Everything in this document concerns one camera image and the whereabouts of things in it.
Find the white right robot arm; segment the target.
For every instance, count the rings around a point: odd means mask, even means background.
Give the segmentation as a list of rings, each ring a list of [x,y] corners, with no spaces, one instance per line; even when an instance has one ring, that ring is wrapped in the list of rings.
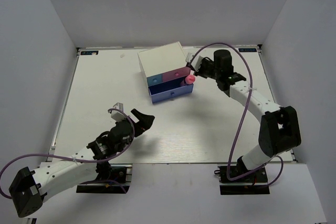
[[[301,135],[297,111],[264,97],[253,88],[252,77],[245,78],[234,71],[232,61],[230,51],[225,49],[215,51],[213,59],[195,54],[187,60],[196,76],[215,80],[221,91],[244,106],[243,117],[250,112],[260,124],[258,144],[237,160],[235,170],[227,165],[230,182],[247,182],[274,157],[299,146]]]

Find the light blue drawer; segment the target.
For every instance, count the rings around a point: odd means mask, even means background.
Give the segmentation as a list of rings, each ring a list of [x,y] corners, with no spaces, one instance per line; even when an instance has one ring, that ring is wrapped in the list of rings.
[[[146,78],[148,86],[162,83],[162,74],[157,74]]]

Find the pink capped clear tube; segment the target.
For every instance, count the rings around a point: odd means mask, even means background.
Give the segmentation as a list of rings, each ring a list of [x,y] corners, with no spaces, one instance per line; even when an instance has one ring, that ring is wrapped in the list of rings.
[[[188,76],[186,76],[182,82],[180,83],[180,86],[186,86],[186,85],[191,85],[195,82],[196,77],[192,74],[189,74]]]

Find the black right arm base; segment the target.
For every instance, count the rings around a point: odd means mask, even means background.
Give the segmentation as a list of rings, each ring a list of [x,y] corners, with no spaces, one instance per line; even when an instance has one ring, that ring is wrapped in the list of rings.
[[[228,180],[227,166],[219,166],[214,175],[219,178],[221,195],[269,195],[266,169],[262,168],[253,174],[235,181]]]

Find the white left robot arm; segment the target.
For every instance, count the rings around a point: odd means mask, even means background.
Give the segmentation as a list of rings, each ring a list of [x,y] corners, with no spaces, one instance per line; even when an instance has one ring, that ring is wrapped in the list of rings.
[[[137,118],[133,121],[118,104],[108,112],[115,126],[83,149],[69,157],[54,155],[54,162],[48,166],[33,170],[24,167],[17,172],[9,193],[20,218],[35,213],[44,202],[71,187],[94,179],[108,180],[111,175],[108,162],[124,153],[136,137],[151,128],[155,119],[153,115],[132,109],[131,113]]]

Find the pink drawer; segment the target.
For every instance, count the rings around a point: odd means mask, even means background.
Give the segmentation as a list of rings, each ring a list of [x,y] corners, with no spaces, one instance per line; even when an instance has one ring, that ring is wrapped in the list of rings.
[[[183,67],[174,69],[162,74],[162,82],[168,82],[171,80],[175,80],[181,77],[186,77],[190,74],[191,69],[189,67]]]

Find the dark blue drawer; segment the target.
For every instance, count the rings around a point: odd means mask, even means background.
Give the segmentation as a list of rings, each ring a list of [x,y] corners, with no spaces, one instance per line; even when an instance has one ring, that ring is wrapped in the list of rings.
[[[152,103],[162,102],[181,95],[192,93],[194,84],[181,85],[185,78],[178,78],[149,87]]]

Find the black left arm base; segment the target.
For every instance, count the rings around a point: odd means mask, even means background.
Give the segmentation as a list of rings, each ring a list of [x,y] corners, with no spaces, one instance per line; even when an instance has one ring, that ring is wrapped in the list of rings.
[[[126,194],[131,185],[132,165],[98,164],[94,180],[79,184],[79,194]]]

